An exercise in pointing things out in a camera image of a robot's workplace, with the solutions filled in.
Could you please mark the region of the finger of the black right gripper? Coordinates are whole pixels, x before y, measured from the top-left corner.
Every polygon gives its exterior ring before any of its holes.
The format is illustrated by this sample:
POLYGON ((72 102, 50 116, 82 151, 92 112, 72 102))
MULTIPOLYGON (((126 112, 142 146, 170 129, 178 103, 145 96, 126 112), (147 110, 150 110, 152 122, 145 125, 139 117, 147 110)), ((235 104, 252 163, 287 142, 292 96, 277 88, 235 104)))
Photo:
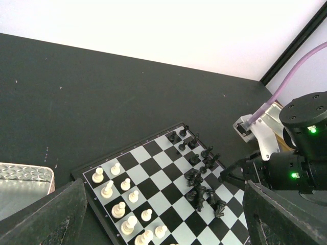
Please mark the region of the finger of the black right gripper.
POLYGON ((218 178, 220 183, 226 182, 229 183, 238 189, 245 189, 246 180, 244 178, 238 177, 233 174, 233 171, 237 168, 241 169, 241 167, 246 163, 246 159, 242 158, 231 166, 227 167, 225 170, 220 172, 220 176, 218 178))

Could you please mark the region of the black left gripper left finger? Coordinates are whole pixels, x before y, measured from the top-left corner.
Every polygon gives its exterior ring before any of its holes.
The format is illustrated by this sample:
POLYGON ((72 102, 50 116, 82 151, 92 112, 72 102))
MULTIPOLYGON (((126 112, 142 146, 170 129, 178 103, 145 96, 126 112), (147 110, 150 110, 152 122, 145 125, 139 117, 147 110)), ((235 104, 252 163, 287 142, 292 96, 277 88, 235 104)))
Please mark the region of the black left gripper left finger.
POLYGON ((77 244, 87 198, 77 179, 1 221, 1 244, 77 244))

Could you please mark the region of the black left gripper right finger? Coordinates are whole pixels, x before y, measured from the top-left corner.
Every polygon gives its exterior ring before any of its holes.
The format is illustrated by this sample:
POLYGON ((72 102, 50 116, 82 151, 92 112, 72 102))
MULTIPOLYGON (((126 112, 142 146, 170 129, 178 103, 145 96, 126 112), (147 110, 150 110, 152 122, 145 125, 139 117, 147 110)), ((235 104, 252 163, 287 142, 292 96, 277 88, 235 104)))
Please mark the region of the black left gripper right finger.
POLYGON ((326 244, 326 222, 248 181, 243 209, 252 244, 326 244))

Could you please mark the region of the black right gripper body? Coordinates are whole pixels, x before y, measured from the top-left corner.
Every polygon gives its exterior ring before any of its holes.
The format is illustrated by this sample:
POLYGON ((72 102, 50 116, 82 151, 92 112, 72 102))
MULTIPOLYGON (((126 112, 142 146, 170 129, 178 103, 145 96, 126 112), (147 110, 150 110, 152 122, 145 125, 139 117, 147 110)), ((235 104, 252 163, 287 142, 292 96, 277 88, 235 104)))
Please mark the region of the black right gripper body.
POLYGON ((311 194, 317 189, 314 162, 298 151, 273 153, 267 161, 261 155, 252 155, 242 169, 246 180, 271 190, 297 190, 311 194))

